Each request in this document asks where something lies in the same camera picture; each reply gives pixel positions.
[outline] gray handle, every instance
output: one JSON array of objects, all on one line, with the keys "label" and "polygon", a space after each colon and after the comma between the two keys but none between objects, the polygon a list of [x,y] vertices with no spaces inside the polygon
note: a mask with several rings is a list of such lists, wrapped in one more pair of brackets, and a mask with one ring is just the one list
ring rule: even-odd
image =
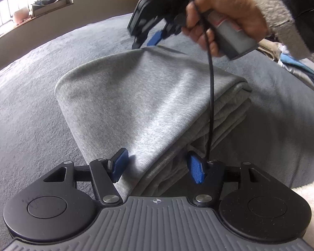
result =
[{"label": "gray handle", "polygon": [[219,49],[230,59],[240,58],[258,48],[257,42],[227,16],[214,10],[203,14],[215,33]]}]

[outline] box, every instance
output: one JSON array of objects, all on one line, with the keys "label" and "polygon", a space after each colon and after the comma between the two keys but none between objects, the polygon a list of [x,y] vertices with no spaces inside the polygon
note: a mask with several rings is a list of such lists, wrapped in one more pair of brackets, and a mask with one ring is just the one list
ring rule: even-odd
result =
[{"label": "box", "polygon": [[68,4],[70,4],[70,0],[56,0],[55,2],[49,5],[32,5],[31,6],[32,16],[37,17],[39,15],[53,11],[56,8],[59,8]]}]

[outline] crosshair marking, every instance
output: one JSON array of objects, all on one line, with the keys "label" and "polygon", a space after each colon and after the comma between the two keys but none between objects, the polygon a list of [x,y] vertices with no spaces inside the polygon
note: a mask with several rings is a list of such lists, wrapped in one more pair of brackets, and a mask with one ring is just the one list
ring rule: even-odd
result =
[{"label": "crosshair marking", "polygon": [[163,202],[161,199],[159,198],[155,198],[152,200],[152,202],[156,203],[156,204],[159,204],[160,202]]}]

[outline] folded clothes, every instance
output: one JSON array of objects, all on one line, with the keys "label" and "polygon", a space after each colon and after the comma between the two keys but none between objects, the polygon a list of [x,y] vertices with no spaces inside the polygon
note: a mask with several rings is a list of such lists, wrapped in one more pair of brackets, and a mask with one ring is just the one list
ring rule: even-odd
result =
[{"label": "folded clothes", "polygon": [[280,58],[280,54],[282,53],[279,49],[278,42],[272,42],[267,39],[261,40],[259,43],[258,51],[266,55],[269,59],[273,61],[278,61]]},{"label": "folded clothes", "polygon": [[278,61],[278,65],[289,71],[297,79],[302,81],[302,83],[304,83],[314,91],[314,81],[302,70],[302,68],[298,68],[297,66],[289,64],[284,64],[281,62],[281,60]]},{"label": "folded clothes", "polygon": [[312,71],[314,71],[314,62],[311,61],[308,58],[304,58],[299,60],[302,64],[304,64],[305,66],[307,66],[308,68],[310,68]]},{"label": "folded clothes", "polygon": [[[214,73],[212,147],[251,104],[244,78]],[[188,150],[206,153],[208,65],[178,51],[154,46],[93,60],[65,74],[55,95],[86,162],[128,149],[131,162],[115,184],[123,198],[162,194],[187,173]]]},{"label": "folded clothes", "polygon": [[300,67],[303,70],[305,70],[306,72],[311,73],[312,75],[314,75],[314,69],[311,69],[310,67],[306,66],[301,61],[295,60],[294,58],[290,57],[287,54],[284,54],[284,53],[281,54],[280,55],[280,60],[284,64],[290,64],[290,65],[294,65],[294,66]]}]

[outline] person's hand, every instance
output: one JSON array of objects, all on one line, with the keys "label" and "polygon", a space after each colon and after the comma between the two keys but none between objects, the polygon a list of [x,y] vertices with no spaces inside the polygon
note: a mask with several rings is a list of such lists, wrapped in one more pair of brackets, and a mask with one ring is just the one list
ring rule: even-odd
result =
[{"label": "person's hand", "polygon": [[[209,9],[216,10],[222,14],[229,16],[234,20],[244,32],[254,38],[257,42],[261,41],[267,34],[267,28],[264,16],[256,6],[254,0],[194,0],[200,12],[206,12]],[[182,31],[189,36],[194,42],[198,43],[201,48],[207,50],[205,36],[199,25],[199,16],[194,4],[191,2],[186,7],[187,27],[183,27]],[[214,33],[211,29],[207,30],[209,41],[209,49],[212,56],[221,56],[218,46],[214,41]]]}]

